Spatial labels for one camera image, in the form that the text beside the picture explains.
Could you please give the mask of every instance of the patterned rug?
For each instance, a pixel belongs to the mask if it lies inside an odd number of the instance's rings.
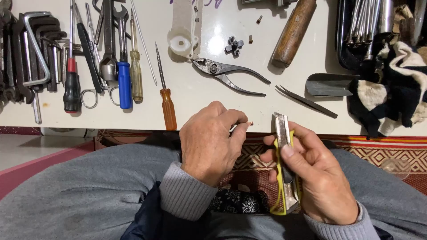
[[[116,143],[134,143],[144,140],[149,131],[112,131],[98,133]],[[269,196],[269,206],[274,205],[278,186],[269,185],[268,174],[275,163],[263,163],[259,155],[265,152],[263,137],[269,134],[248,133],[242,148],[242,155],[237,159],[233,170],[219,184],[223,187],[231,184],[237,189],[238,184],[249,187],[251,191],[263,190]],[[427,138],[423,137],[387,137],[366,140],[363,136],[320,135],[323,140],[334,142],[339,148],[349,151],[377,167],[388,158],[405,159],[411,164],[411,172],[403,181],[427,195]]]

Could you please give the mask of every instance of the orange screwdriver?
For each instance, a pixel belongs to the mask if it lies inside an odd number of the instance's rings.
[[[163,69],[161,67],[159,49],[157,48],[156,43],[156,52],[157,52],[157,63],[159,65],[160,79],[161,85],[163,87],[160,90],[160,95],[163,98],[163,103],[161,104],[163,107],[163,116],[164,123],[166,125],[166,130],[176,130],[176,117],[175,117],[175,107],[173,106],[172,99],[170,98],[170,89],[166,88],[163,77]]]

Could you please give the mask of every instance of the sweater cuff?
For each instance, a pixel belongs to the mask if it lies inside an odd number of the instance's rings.
[[[351,225],[330,225],[326,223],[317,222],[311,217],[304,214],[305,220],[309,227],[315,234],[324,240],[359,240],[370,239],[379,240],[379,236],[374,226],[372,225],[371,218],[369,218],[366,208],[357,203],[359,206],[359,216],[357,222]]]
[[[160,205],[163,210],[175,217],[197,221],[209,207],[216,187],[208,186],[188,175],[181,163],[169,166],[160,184]]]

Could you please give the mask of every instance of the hand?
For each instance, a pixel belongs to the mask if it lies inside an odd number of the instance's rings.
[[[289,129],[295,131],[294,147],[284,146],[281,156],[286,165],[302,178],[301,206],[305,213],[327,224],[355,223],[359,208],[336,158],[315,132],[294,122],[289,122]],[[264,143],[272,145],[274,140],[275,136],[268,136]],[[267,150],[260,159],[266,163],[275,161],[275,150]],[[276,175],[276,170],[271,170],[270,184],[276,182]]]
[[[240,156],[248,117],[215,101],[193,115],[181,128],[181,169],[212,186],[223,179]],[[232,135],[230,129],[236,125]]]

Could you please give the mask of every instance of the wooden handle tool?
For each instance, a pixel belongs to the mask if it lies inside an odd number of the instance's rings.
[[[273,66],[279,68],[289,67],[298,51],[316,7],[316,0],[298,1],[274,49],[271,59]]]

